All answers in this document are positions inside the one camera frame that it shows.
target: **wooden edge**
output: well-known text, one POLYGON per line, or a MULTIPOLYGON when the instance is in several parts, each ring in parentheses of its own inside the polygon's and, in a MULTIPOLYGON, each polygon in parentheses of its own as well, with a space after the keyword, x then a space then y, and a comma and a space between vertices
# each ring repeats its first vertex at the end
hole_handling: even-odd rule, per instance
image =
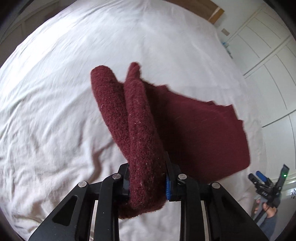
POLYGON ((220 7, 218 7, 215 12, 212 14, 212 16, 208 19, 208 21, 212 24, 214 24, 224 13, 224 10, 220 7))

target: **hand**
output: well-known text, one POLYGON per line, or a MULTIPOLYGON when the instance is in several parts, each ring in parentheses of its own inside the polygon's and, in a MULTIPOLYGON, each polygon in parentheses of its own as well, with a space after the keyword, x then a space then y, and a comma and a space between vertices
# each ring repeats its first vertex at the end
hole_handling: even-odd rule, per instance
MULTIPOLYGON (((266 202, 262 204, 262 208, 266 212, 267 218, 271 218, 271 217, 273 217, 276 214, 276 207, 270 207, 270 206, 268 206, 266 204, 266 202)), ((255 208, 254 213, 257 213, 258 209, 259 209, 258 207, 255 208)))

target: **wooden headboard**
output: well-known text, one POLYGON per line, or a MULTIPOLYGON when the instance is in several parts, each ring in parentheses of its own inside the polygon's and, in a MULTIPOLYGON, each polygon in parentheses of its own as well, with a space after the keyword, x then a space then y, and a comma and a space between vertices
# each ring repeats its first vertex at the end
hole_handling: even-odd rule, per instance
POLYGON ((214 24, 224 13, 224 10, 211 0, 166 0, 195 13, 214 24))

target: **maroon cloth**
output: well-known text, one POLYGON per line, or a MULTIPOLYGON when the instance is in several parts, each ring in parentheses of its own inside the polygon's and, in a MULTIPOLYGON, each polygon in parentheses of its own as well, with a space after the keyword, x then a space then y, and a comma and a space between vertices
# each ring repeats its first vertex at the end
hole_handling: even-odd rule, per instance
POLYGON ((106 66, 92 70, 91 84, 103 119, 129 163, 131 197, 120 207, 120 217, 163 206, 164 150, 183 173, 202 183, 249 166, 242 121, 231 105, 198 101, 149 84, 141 80, 137 63, 131 63, 124 84, 106 66))

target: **wrinkled sheet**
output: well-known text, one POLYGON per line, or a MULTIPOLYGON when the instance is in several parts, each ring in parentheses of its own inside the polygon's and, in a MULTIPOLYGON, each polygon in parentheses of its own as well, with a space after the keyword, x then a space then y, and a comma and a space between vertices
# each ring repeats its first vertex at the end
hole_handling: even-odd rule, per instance
MULTIPOLYGON (((125 163, 91 92, 90 71, 119 81, 133 61, 177 93, 233 104, 251 165, 221 184, 250 212, 250 172, 266 153, 252 93, 206 20, 158 0, 78 0, 37 28, 0 69, 0 205, 26 240, 82 180, 102 181, 125 163)), ((180 204, 120 221, 122 241, 178 240, 180 204)))

